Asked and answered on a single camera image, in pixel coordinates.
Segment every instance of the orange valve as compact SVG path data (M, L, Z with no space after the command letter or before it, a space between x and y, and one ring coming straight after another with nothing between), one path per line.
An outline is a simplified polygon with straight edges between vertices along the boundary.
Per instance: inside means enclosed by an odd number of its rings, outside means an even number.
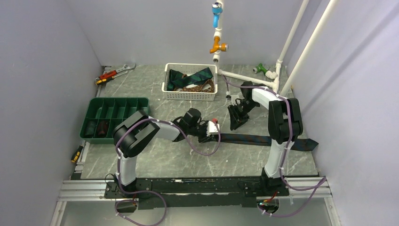
M229 48L227 43L222 43L219 44L220 42L220 37L219 36L215 36L215 42L213 43L213 47L211 50L209 50L209 53L215 53L218 50L221 50L222 52L226 52L227 49Z

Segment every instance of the white plastic basket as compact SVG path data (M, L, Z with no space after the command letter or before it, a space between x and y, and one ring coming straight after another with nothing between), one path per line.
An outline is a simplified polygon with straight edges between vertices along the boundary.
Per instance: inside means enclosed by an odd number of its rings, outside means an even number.
M180 92L180 91L167 91L167 84L169 81L169 70L179 71L183 74L190 76L196 72L199 72L205 68L209 67L211 69L214 83L215 92L214 93L200 93L200 92ZM195 65L195 64L174 64L169 63L165 66L165 81L162 83L162 92L166 99L172 100L206 100L213 101L217 93L217 67L215 65Z

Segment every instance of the blue faucet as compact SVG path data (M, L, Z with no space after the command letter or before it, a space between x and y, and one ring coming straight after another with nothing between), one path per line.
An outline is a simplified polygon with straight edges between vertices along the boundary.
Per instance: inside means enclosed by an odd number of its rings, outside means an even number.
M213 27L217 28L217 22L219 21L219 16L223 12L222 4L220 2L215 2L212 4L212 13L213 13Z

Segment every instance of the gray marble tabletop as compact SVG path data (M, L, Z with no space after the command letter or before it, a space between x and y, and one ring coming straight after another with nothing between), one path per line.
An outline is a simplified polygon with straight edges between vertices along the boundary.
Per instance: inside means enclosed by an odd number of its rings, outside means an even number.
M254 74L253 65L223 65L222 70L263 79L263 74ZM268 111L256 107L249 113L249 121L235 131L230 131L230 116L227 106L226 85L218 76L218 93L214 101L167 100L161 91L165 80L164 65L139 65L126 75L109 82L102 92L104 97L147 97L150 100L150 115L156 119L173 120L183 116L191 107L201 111L204 120L217 118L223 133L269 135ZM228 78L234 84L242 81ZM287 80L284 68L280 78L280 89ZM241 93L230 87L231 94ZM192 143L202 152L211 152L217 142L199 144L195 137ZM212 177L212 176L257 176L267 162L269 146L238 145L221 143L211 156L193 152L185 141L152 140L137 159L138 177ZM115 173L116 153L113 145L90 145L84 164L82 179L104 178ZM286 175L317 175L311 152L290 151L286 161Z

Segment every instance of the green faucet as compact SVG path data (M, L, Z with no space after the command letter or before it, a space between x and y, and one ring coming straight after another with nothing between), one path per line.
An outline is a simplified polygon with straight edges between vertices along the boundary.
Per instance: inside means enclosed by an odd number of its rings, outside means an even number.
M260 63L258 66L253 68L253 71L255 74L263 72L263 75L266 75L267 69L263 67L262 63Z

